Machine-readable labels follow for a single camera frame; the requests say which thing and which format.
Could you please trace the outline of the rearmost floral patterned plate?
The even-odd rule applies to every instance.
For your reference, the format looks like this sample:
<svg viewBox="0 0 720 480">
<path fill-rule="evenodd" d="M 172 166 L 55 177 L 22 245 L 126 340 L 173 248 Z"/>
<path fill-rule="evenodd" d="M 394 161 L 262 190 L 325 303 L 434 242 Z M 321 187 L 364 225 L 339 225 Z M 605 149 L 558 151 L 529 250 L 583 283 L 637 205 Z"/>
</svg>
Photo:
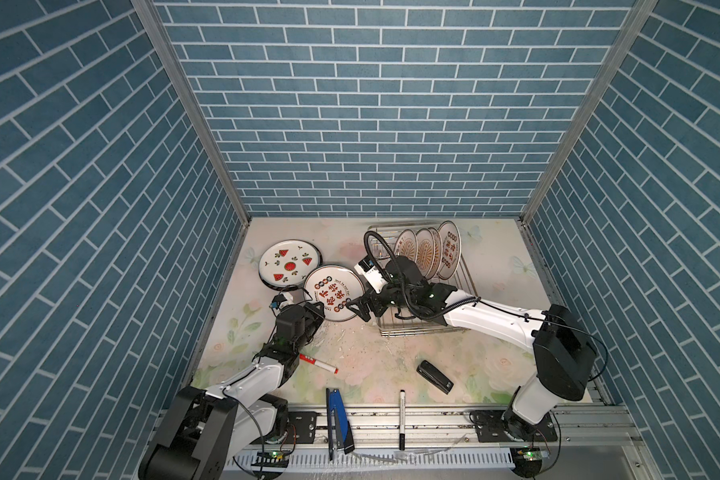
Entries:
<svg viewBox="0 0 720 480">
<path fill-rule="evenodd" d="M 324 305 L 325 319 L 346 322 L 357 316 L 349 302 L 364 293 L 364 285 L 357 274 L 339 265 L 326 265 L 315 271 L 309 285 L 315 297 Z"/>
</svg>

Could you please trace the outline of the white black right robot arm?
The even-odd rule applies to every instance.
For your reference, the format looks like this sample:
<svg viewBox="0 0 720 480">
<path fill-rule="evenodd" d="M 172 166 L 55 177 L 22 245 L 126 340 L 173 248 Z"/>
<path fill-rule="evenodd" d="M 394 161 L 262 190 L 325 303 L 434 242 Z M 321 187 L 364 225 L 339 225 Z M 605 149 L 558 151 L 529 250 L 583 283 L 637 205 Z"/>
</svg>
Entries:
<svg viewBox="0 0 720 480">
<path fill-rule="evenodd" d="M 366 256 L 354 270 L 369 288 L 349 306 L 365 321 L 401 307 L 424 322 L 493 337 L 533 356 L 536 372 L 513 394 L 503 415 L 506 425 L 536 426 L 557 405 L 584 398 L 596 349 L 587 332 L 565 319 L 564 307 L 524 309 L 483 300 L 453 285 L 430 282 L 402 256 L 393 256 L 386 265 Z"/>
</svg>

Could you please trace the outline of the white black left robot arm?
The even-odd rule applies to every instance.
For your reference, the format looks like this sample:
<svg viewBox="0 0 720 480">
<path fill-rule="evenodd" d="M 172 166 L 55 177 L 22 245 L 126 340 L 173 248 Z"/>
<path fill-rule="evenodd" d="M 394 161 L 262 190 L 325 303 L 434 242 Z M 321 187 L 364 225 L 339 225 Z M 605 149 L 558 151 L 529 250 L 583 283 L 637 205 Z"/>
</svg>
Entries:
<svg viewBox="0 0 720 480">
<path fill-rule="evenodd" d="M 218 479 L 227 458 L 285 428 L 287 402 L 272 394 L 294 374 L 300 354 L 325 320 L 321 302 L 274 309 L 271 338 L 251 364 L 206 389 L 182 388 L 138 467 L 139 479 Z"/>
</svg>

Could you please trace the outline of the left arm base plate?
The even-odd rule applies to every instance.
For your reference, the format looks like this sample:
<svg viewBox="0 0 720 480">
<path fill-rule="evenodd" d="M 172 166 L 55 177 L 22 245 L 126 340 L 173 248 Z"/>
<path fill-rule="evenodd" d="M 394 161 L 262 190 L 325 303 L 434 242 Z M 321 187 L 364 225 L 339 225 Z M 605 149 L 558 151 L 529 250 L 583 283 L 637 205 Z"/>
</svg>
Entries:
<svg viewBox="0 0 720 480">
<path fill-rule="evenodd" d="M 315 443 L 318 414 L 312 411 L 297 411 L 288 414 L 282 432 L 275 442 L 281 446 L 311 445 Z"/>
</svg>

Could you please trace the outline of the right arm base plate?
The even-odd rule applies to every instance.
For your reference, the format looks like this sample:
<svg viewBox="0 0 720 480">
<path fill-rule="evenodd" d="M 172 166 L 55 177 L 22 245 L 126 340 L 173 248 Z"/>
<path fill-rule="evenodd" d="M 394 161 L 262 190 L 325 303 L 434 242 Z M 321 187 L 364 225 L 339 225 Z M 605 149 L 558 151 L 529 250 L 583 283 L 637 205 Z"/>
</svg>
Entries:
<svg viewBox="0 0 720 480">
<path fill-rule="evenodd" d="M 468 413 L 480 443 L 544 441 L 559 439 L 558 428 L 550 413 L 537 424 L 522 420 L 509 408 L 506 410 L 472 410 Z"/>
</svg>

